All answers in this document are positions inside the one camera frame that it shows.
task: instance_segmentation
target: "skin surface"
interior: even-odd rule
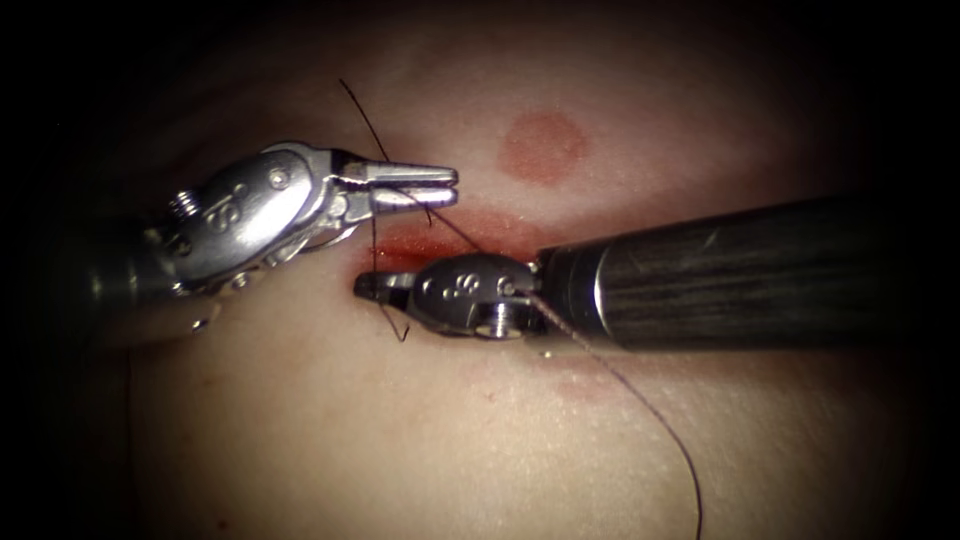
[[[379,157],[343,78],[391,159],[459,171],[444,215],[493,251],[860,182],[829,84],[722,20],[491,5],[337,21],[300,12],[224,40],[131,122],[104,176],[151,199],[277,140]],[[398,269],[455,241],[422,214],[380,227]],[[207,333],[135,351],[147,537],[693,537],[676,445],[591,358],[417,326],[398,343],[351,295],[369,260],[361,228],[228,299]],[[914,388],[888,356],[610,362],[689,448],[704,538],[872,538],[915,441]]]

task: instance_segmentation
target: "metal screw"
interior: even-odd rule
[[[283,169],[273,169],[270,171],[270,185],[273,189],[287,189],[290,185],[290,175]]]
[[[503,276],[497,280],[497,294],[500,296],[513,296],[516,292],[517,288],[507,276]]]
[[[250,276],[246,272],[240,272],[230,280],[230,286],[233,290],[240,290],[250,284]]]
[[[477,334],[492,339],[515,339],[521,336],[520,330],[514,327],[514,312],[510,304],[498,303],[489,306],[490,312],[486,320],[477,325]]]
[[[178,191],[170,201],[170,210],[177,219],[187,219],[200,211],[197,194],[190,190]]]

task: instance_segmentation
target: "red mark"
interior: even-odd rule
[[[532,261],[538,249],[557,241],[531,223],[493,210],[457,209],[445,212],[444,216],[484,250],[520,261]],[[426,223],[396,225],[387,227],[377,239],[377,270],[416,272],[434,259],[474,251],[466,240],[439,220],[433,220],[432,227]],[[354,276],[370,270],[371,257],[369,248],[364,250]]]
[[[535,372],[550,376],[554,391],[567,401],[599,404],[629,397],[607,370],[589,356],[531,358],[529,365]]]
[[[554,186],[573,174],[588,147],[583,131],[564,114],[532,112],[513,121],[497,162],[516,180]]]

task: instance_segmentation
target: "wound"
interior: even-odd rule
[[[445,212],[444,216],[467,232],[485,251],[523,262],[532,261],[538,249],[558,240],[556,235],[532,223],[492,209],[457,209]],[[416,272],[435,259],[474,251],[473,246],[438,220],[434,220],[432,227],[427,226],[426,220],[392,225],[385,227],[377,239],[377,270]],[[372,258],[369,246],[359,252],[353,277],[370,271]]]
[[[530,112],[514,119],[497,164],[511,178],[538,186],[555,186],[570,178],[587,157],[583,130],[557,111]]]

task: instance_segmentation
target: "metal jaw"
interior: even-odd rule
[[[327,247],[373,217],[456,204],[456,183],[457,172],[447,167],[279,143],[178,193],[172,219],[148,237],[168,253],[179,292],[229,291],[289,261],[319,235],[340,231]]]
[[[500,340],[540,333],[544,323],[524,294],[536,289],[528,265],[472,253],[438,259],[418,273],[361,274],[353,294],[395,307],[438,334]]]

